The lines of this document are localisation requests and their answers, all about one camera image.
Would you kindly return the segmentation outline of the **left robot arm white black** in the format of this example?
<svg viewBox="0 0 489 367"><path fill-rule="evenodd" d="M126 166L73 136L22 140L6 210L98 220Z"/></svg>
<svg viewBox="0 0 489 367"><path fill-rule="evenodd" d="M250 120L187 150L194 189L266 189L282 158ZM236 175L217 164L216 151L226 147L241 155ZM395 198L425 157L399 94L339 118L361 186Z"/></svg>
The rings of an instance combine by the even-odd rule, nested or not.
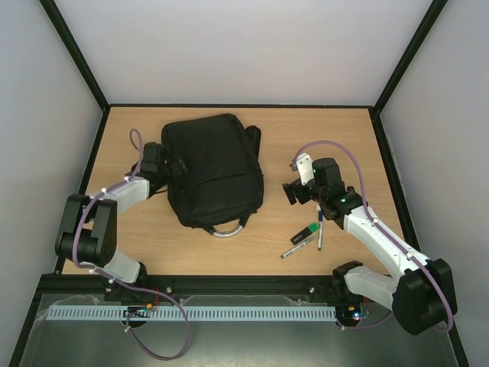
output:
<svg viewBox="0 0 489 367"><path fill-rule="evenodd" d="M156 142L140 150L140 159L121 181L92 195L66 200L55 241L57 256L108 279L133 284L142 264L117 250L118 215L150 199L173 178L187 172L183 158Z"/></svg>

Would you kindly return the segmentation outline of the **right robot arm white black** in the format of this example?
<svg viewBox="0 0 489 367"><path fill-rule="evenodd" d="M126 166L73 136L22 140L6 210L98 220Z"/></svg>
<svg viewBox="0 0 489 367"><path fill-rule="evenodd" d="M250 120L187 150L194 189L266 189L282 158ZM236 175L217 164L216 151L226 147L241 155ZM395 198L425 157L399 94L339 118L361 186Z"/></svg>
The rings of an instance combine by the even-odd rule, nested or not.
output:
<svg viewBox="0 0 489 367"><path fill-rule="evenodd" d="M335 294L344 300L357 294L380 304L411 335L433 327L449 331L457 304L448 263L430 259L386 227L364 197L345 186L334 159L314 160L302 153L292 168L298 179L283 185L290 203L316 202L324 220L356 238L388 272L350 261L332 272Z"/></svg>

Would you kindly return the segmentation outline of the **black student bag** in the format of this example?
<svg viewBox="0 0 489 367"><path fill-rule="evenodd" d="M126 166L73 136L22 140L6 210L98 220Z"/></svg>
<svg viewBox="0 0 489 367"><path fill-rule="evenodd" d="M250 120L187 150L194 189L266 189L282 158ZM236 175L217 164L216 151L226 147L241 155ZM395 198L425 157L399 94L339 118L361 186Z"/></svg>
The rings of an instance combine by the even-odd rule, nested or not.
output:
<svg viewBox="0 0 489 367"><path fill-rule="evenodd" d="M212 227L227 231L246 226L264 202L261 136L257 126L245 127L231 113L162 128L163 145L188 168L167 185L167 199L183 226L208 234Z"/></svg>

